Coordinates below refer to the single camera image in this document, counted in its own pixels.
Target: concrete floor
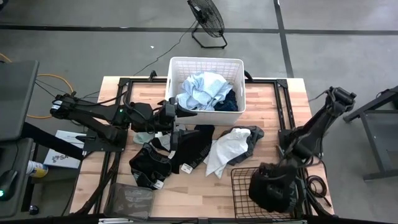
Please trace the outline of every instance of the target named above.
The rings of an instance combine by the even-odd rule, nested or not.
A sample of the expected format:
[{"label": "concrete floor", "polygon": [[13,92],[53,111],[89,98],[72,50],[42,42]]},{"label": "concrete floor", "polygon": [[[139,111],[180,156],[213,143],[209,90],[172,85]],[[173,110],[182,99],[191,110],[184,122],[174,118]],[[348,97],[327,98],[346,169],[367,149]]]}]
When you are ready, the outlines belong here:
[{"label": "concrete floor", "polygon": [[[227,28],[278,28],[272,0],[215,3]],[[286,29],[398,29],[395,0],[280,0],[280,6]],[[0,12],[0,22],[12,24],[184,28],[193,21],[185,0],[12,0]],[[15,61],[39,60],[40,73],[62,75],[83,96],[99,90],[105,75],[131,75],[140,70],[176,43],[181,34],[0,30],[0,52]],[[209,43],[218,41],[206,34],[198,36]],[[240,58],[254,77],[287,76],[279,34],[225,36],[227,48],[205,50],[186,35],[180,45],[141,75],[151,70],[166,75],[171,57],[187,56]],[[358,95],[358,108],[398,83],[397,35],[287,35],[287,43],[294,76],[304,78],[309,98],[329,86],[342,86]],[[41,80],[67,91],[57,80]],[[47,114],[51,101],[51,96],[35,88],[29,113]],[[313,113],[323,103],[323,98],[312,101]],[[81,131],[71,122],[58,119],[29,122],[50,133],[58,129]],[[324,139],[324,148],[336,214],[398,222],[398,178],[362,180],[364,174],[377,171],[377,166],[360,120],[351,124],[336,121]],[[42,186],[38,216],[60,215],[74,181]]]}]

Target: black wire rack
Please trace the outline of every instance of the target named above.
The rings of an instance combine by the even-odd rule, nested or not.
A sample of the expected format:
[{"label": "black wire rack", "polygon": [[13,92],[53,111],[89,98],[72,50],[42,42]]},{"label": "black wire rack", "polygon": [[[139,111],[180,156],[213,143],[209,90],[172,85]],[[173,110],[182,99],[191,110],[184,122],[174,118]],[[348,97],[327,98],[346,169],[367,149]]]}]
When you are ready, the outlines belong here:
[{"label": "black wire rack", "polygon": [[236,168],[231,171],[235,218],[265,218],[273,222],[296,220],[294,213],[267,212],[249,197],[251,176],[258,167]]}]

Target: butcher block tabletop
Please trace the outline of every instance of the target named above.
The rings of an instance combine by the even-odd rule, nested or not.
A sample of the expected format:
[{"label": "butcher block tabletop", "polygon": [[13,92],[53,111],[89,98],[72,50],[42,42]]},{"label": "butcher block tabletop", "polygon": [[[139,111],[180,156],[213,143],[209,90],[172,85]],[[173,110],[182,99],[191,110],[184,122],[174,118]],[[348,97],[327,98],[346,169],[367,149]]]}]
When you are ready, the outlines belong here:
[{"label": "butcher block tabletop", "polygon": [[[98,101],[108,100],[116,96],[120,78],[128,77],[104,77]],[[301,126],[312,117],[304,80],[287,78],[287,83],[295,125]],[[156,104],[164,99],[165,86],[165,83],[135,83],[132,88],[131,101],[150,103],[153,108],[156,108],[158,107]],[[280,90],[280,95],[284,114],[287,114],[282,90]],[[257,142],[254,155],[235,166],[227,165],[221,179],[214,174],[205,177],[206,165],[204,163],[194,169],[191,174],[185,172],[171,174],[165,179],[163,188],[154,191],[154,206],[151,217],[235,218],[231,170],[234,168],[258,167],[261,162],[277,163],[279,161],[275,148],[278,144],[277,132],[280,129],[276,108],[273,85],[246,84],[246,111],[236,122],[236,125],[255,125],[264,131],[265,136]],[[218,139],[220,134],[229,128],[230,126],[216,126],[213,139]],[[129,160],[136,155],[142,145],[132,141],[134,134],[133,131],[129,130],[126,150],[122,153],[119,165],[118,183],[136,185],[136,181],[131,174]],[[94,192],[100,180],[103,158],[103,152],[94,152],[82,161],[70,212],[79,210]],[[109,166],[111,166],[113,156],[109,161]],[[308,174],[321,177],[327,185],[325,168],[322,164],[309,167]],[[103,192],[101,211],[108,197],[108,189],[109,184]],[[329,191],[326,198],[331,202]],[[329,207],[324,200],[319,200],[319,202],[325,210],[333,213],[333,207]]]}]

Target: black fan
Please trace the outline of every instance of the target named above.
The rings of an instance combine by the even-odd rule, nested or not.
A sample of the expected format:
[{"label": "black fan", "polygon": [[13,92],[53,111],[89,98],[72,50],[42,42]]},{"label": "black fan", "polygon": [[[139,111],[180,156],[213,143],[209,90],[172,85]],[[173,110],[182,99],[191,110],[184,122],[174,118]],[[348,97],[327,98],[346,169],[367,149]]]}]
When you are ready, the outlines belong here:
[{"label": "black fan", "polygon": [[[211,0],[188,0],[188,4],[193,12],[193,15],[198,21],[195,29],[192,31],[192,38],[194,38],[195,41],[200,44],[200,47],[206,49],[224,49],[227,46],[227,42],[224,37],[224,22],[214,3]],[[214,38],[222,37],[225,45],[211,47],[203,46],[203,44],[201,44],[194,35],[194,33],[198,30],[199,24],[210,36]]]}]

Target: white laundry basket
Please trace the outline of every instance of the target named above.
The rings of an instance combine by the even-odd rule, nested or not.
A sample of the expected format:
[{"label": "white laundry basket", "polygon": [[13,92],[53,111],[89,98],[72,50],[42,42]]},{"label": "white laundry basket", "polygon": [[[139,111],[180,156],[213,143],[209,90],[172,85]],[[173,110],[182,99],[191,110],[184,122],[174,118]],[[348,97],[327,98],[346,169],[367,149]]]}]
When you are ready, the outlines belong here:
[{"label": "white laundry basket", "polygon": [[177,118],[178,124],[233,125],[246,109],[246,90],[244,87],[244,66],[240,59],[173,57],[170,59],[165,99],[182,92],[181,83],[198,72],[214,72],[222,75],[233,85],[238,104],[237,112],[195,111],[196,116]]}]

